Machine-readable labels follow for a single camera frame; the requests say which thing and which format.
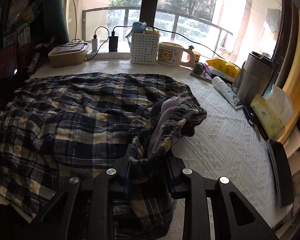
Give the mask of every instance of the small figurine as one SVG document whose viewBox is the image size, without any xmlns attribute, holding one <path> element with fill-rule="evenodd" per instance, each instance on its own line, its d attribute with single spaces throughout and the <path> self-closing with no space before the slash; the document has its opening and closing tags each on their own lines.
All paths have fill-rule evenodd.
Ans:
<svg viewBox="0 0 300 240">
<path fill-rule="evenodd" d="M 192 72 L 194 74 L 197 74 L 197 75 L 202 75 L 203 71 L 204 71 L 204 65 L 203 65 L 203 63 L 198 62 L 198 63 L 196 63 L 194 65 L 194 68 L 193 68 Z"/>
</svg>

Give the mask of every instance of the white tube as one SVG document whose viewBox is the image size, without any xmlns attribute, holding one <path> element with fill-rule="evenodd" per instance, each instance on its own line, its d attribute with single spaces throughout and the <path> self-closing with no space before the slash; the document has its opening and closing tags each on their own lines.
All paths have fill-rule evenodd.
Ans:
<svg viewBox="0 0 300 240">
<path fill-rule="evenodd" d="M 235 108 L 241 108 L 243 105 L 241 104 L 239 98 L 235 95 L 235 93 L 231 90 L 230 87 L 218 76 L 212 79 L 213 86 L 229 101 L 229 103 Z"/>
</svg>

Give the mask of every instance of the perforated plastic basket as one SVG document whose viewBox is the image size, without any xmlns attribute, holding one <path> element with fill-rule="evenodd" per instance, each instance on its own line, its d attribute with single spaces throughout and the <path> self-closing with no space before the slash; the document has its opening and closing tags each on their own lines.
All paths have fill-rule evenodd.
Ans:
<svg viewBox="0 0 300 240">
<path fill-rule="evenodd" d="M 155 65 L 159 34 L 132 33 L 130 61 L 131 63 Z"/>
</svg>

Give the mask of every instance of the silver bolt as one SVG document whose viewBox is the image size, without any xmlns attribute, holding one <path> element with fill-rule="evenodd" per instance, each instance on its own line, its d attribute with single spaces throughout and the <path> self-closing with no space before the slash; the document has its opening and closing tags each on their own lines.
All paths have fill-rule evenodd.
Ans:
<svg viewBox="0 0 300 240">
<path fill-rule="evenodd" d="M 109 175 L 114 175 L 116 173 L 117 173 L 117 171 L 115 169 L 108 169 L 107 170 L 107 174 L 109 174 Z"/>
<path fill-rule="evenodd" d="M 229 179 L 227 177 L 221 177 L 220 182 L 223 184 L 227 184 L 227 183 L 229 183 Z"/>
<path fill-rule="evenodd" d="M 191 170 L 191 169 L 189 169 L 189 168 L 184 168 L 184 169 L 182 170 L 182 172 L 183 172 L 184 174 L 187 174 L 187 175 L 189 175 L 189 174 L 191 174 L 191 173 L 192 173 L 192 170 Z"/>
<path fill-rule="evenodd" d="M 72 177 L 72 178 L 69 179 L 69 182 L 71 184 L 76 184 L 76 183 L 78 183 L 78 181 L 79 181 L 79 179 L 77 177 Z"/>
</svg>

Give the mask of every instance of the mug handle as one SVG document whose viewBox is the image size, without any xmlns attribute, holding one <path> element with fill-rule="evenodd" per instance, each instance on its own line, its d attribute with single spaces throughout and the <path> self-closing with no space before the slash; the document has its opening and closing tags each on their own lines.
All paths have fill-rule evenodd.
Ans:
<svg viewBox="0 0 300 240">
<path fill-rule="evenodd" d="M 185 66 L 185 67 L 193 67 L 194 66 L 194 63 L 195 63 L 195 54 L 193 53 L 192 50 L 190 49 L 183 49 L 184 52 L 188 53 L 189 56 L 190 56 L 190 60 L 189 61 L 181 61 L 180 62 L 180 65 L 181 66 Z"/>
</svg>

